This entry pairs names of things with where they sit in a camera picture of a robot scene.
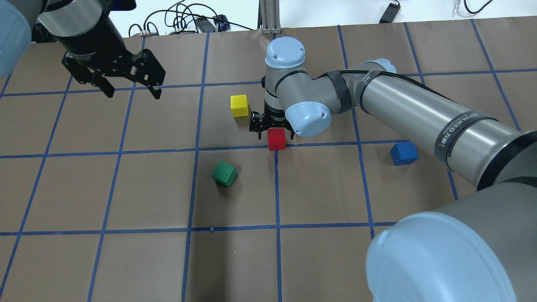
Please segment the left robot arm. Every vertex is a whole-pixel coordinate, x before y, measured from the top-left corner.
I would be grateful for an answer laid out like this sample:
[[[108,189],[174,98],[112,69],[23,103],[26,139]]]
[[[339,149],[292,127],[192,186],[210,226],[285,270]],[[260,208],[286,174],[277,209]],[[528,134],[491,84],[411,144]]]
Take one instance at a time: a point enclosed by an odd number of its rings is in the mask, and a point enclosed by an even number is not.
[[[113,0],[2,0],[1,77],[15,69],[40,23],[66,49],[62,65],[80,84],[91,84],[111,98],[115,88],[109,77],[122,77],[159,99],[165,69],[150,50],[127,50],[109,18],[114,9]]]

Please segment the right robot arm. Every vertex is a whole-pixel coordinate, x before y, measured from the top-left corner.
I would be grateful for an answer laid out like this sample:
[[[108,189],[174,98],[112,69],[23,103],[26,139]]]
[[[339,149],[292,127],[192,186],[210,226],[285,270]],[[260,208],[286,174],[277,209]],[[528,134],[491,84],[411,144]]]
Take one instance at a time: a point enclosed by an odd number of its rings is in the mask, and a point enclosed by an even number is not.
[[[266,50],[261,134],[283,122],[315,136],[332,116],[360,107],[476,187],[476,193],[407,216],[376,235],[366,256],[374,302],[535,302],[536,132],[471,110],[381,58],[315,80],[305,47],[289,36]]]

